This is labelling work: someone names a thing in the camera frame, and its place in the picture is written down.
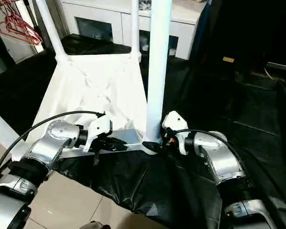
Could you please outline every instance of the white metal frame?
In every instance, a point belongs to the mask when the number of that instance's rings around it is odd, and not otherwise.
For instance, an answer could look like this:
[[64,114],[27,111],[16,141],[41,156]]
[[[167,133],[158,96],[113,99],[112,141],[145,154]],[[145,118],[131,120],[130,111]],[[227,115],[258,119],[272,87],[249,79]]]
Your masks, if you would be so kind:
[[[55,58],[58,64],[72,62],[71,58],[63,49],[45,0],[36,0],[36,2],[54,47],[56,53]],[[132,50],[130,56],[132,58],[139,58],[140,60],[138,0],[132,0],[132,4]],[[172,0],[153,1],[152,3],[147,122],[146,135],[144,137],[146,141],[152,142],[159,142],[161,140],[160,121],[162,118],[171,7]],[[39,115],[36,116],[35,122],[40,121],[38,118],[44,117],[45,115],[52,115],[45,114],[47,111],[43,112],[44,114],[40,114],[40,117]],[[0,117],[0,143],[7,148],[17,137],[18,135],[13,131],[13,129]],[[19,160],[19,157],[25,152],[23,151],[24,148],[14,149],[14,152],[17,151],[18,153],[15,153],[16,156],[13,157],[13,160]]]

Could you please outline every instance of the floor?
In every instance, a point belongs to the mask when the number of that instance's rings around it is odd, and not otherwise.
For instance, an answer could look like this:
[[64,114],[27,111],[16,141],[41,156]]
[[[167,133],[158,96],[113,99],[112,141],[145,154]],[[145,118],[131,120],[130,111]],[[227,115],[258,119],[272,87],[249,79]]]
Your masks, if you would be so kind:
[[[0,145],[0,157],[4,150]],[[25,229],[79,229],[92,220],[112,229],[165,228],[56,172],[41,185],[30,207]]]

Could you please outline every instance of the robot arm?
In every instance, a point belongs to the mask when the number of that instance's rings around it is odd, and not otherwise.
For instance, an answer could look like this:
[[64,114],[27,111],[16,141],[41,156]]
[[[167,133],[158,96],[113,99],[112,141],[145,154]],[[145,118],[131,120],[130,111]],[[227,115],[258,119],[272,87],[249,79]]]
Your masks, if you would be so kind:
[[94,139],[111,132],[112,124],[107,115],[93,121],[88,130],[63,120],[50,123],[45,135],[19,162],[13,162],[9,174],[0,179],[0,229],[25,226],[31,213],[28,205],[64,148],[81,147],[88,151]]
[[[177,131],[187,129],[187,123],[176,111],[172,111],[165,117],[162,127]],[[211,133],[227,141],[222,133]],[[199,132],[194,138],[189,137],[188,132],[177,133],[176,138],[181,154],[187,155],[194,151],[206,160],[223,200],[225,216],[233,225],[230,228],[277,228],[265,205],[256,195],[255,188],[245,175],[238,159],[224,142]]]

